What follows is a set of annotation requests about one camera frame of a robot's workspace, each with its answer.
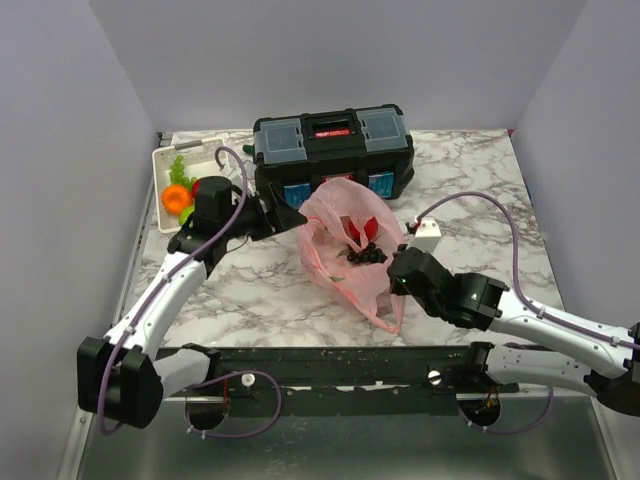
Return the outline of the dark fake grape bunch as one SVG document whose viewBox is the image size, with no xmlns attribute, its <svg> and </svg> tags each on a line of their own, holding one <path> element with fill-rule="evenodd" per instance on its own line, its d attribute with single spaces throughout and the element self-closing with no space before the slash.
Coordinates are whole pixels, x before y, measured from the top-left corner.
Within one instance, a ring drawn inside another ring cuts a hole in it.
<svg viewBox="0 0 640 480">
<path fill-rule="evenodd" d="M 338 258 L 345 257 L 346 260 L 355 265 L 361 264 L 383 264 L 388 256 L 375 243 L 369 243 L 363 250 L 356 252 L 351 247 L 341 250 L 337 254 Z"/>
</svg>

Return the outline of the pink plastic bag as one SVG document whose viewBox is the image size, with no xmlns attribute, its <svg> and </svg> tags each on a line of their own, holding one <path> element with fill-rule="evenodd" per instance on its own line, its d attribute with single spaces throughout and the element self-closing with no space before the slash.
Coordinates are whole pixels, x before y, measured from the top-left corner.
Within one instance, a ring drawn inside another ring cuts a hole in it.
<svg viewBox="0 0 640 480">
<path fill-rule="evenodd" d="M 364 315 L 373 325 L 398 334 L 404 320 L 405 299 L 390 293 L 387 268 L 404 242 L 400 225 L 387 204 L 366 187 L 345 178 L 323 183 L 299 208 L 307 223 L 296 229 L 301 264 L 317 286 L 329 290 L 342 303 Z M 369 242 L 363 227 L 371 218 L 379 223 Z M 352 220 L 360 233 L 354 241 L 347 231 Z M 354 265 L 337 254 L 347 247 L 356 252 L 375 243 L 388 256 L 383 264 Z M 329 276 L 344 277 L 333 282 Z"/>
</svg>

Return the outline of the red fake apple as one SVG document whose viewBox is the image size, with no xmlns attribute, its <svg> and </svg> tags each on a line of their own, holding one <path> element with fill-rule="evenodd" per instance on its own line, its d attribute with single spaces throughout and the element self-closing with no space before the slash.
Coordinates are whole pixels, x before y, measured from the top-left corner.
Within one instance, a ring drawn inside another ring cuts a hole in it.
<svg viewBox="0 0 640 480">
<path fill-rule="evenodd" d="M 196 180 L 196 181 L 192 184 L 192 187 L 191 187 L 191 196 L 192 196 L 192 198 L 193 198 L 193 199 L 195 199 L 195 197 L 196 197 L 196 195 L 197 195 L 197 192 L 198 192 L 198 189 L 199 189 L 200 183 L 201 183 L 201 182 L 200 182 L 200 179 L 198 179 L 198 180 Z"/>
</svg>

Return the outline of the green fake apple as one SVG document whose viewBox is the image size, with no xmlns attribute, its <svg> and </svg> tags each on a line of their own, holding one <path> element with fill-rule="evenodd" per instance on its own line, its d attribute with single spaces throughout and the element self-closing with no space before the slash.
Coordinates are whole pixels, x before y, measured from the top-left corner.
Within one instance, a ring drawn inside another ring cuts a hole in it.
<svg viewBox="0 0 640 480">
<path fill-rule="evenodd" d="M 194 212 L 195 208 L 193 205 L 187 206 L 180 214 L 179 214 L 179 225 L 184 225 L 189 219 L 190 215 Z"/>
</svg>

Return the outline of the fake orange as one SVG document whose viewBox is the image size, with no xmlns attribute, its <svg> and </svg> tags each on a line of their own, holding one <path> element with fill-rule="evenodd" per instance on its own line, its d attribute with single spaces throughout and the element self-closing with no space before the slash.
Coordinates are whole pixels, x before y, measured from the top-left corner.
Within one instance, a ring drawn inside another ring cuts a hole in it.
<svg viewBox="0 0 640 480">
<path fill-rule="evenodd" d="M 191 191 L 178 185 L 170 185 L 161 194 L 164 209 L 170 215 L 179 215 L 187 206 L 192 205 Z"/>
</svg>

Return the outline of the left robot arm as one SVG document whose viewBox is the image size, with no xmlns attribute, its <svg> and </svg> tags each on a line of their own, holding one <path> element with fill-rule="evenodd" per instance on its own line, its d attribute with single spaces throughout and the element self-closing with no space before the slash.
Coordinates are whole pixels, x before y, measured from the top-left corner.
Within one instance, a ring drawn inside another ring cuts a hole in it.
<svg viewBox="0 0 640 480">
<path fill-rule="evenodd" d="M 214 393 L 222 380 L 214 353 L 188 344 L 160 358 L 169 327 L 209 278 L 235 238 L 263 240 L 306 224 L 273 189 L 266 198 L 229 179 L 201 179 L 194 210 L 170 239 L 160 271 L 131 310 L 101 338 L 78 347 L 79 407 L 101 420 L 145 428 L 163 400 L 187 389 Z"/>
</svg>

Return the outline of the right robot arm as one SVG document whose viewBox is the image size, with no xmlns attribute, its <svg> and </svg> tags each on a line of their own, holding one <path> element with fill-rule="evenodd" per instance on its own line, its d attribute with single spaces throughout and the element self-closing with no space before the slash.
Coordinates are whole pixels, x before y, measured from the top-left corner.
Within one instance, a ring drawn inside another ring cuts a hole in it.
<svg viewBox="0 0 640 480">
<path fill-rule="evenodd" d="M 579 392 L 628 416 L 639 414 L 639 329 L 594 322 L 532 302 L 515 287 L 479 273 L 450 273 L 430 253 L 404 248 L 387 269 L 392 293 L 459 328 L 527 341 L 491 347 L 464 362 L 460 379 L 480 392 L 497 384 L 534 384 Z"/>
</svg>

